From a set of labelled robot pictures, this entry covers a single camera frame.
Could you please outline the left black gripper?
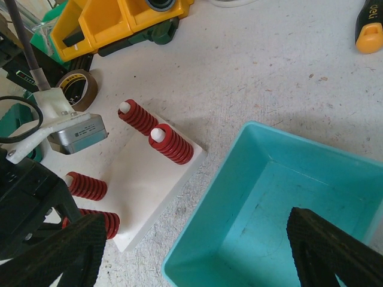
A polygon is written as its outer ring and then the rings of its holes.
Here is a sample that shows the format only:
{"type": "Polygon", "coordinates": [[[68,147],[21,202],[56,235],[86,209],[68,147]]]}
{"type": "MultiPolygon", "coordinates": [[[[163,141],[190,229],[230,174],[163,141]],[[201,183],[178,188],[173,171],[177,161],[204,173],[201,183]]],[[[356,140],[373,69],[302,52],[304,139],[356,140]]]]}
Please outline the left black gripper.
{"type": "Polygon", "coordinates": [[[14,258],[75,222],[81,213],[63,179],[30,158],[13,164],[1,149],[1,260],[14,258]],[[50,209],[60,222],[47,223],[50,209]]]}

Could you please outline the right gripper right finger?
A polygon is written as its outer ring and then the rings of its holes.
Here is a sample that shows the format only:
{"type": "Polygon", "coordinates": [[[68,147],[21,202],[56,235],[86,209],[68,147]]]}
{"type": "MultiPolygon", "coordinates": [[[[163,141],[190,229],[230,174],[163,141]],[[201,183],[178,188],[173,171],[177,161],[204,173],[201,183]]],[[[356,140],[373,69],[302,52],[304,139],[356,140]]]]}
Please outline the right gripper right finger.
{"type": "Polygon", "coordinates": [[[315,212],[292,208],[287,235],[301,286],[382,286],[382,255],[315,212]]]}

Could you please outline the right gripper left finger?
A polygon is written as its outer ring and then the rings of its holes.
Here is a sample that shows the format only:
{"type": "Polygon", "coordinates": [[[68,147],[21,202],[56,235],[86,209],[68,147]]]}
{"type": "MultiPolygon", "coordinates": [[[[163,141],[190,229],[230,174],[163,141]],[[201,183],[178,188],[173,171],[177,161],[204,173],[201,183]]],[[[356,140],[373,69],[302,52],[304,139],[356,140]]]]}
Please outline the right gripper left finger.
{"type": "Polygon", "coordinates": [[[94,286],[106,241],[103,215],[86,215],[1,265],[1,286],[94,286]]]}

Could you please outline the black yellow screwdriver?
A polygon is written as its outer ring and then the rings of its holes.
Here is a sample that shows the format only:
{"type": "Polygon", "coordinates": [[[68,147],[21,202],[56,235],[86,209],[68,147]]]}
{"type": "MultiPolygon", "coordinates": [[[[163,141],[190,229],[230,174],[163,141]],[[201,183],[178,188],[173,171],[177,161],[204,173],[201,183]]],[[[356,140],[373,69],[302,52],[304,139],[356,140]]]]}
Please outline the black yellow screwdriver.
{"type": "Polygon", "coordinates": [[[382,0],[366,0],[355,24],[355,47],[363,54],[382,48],[382,0]]]}

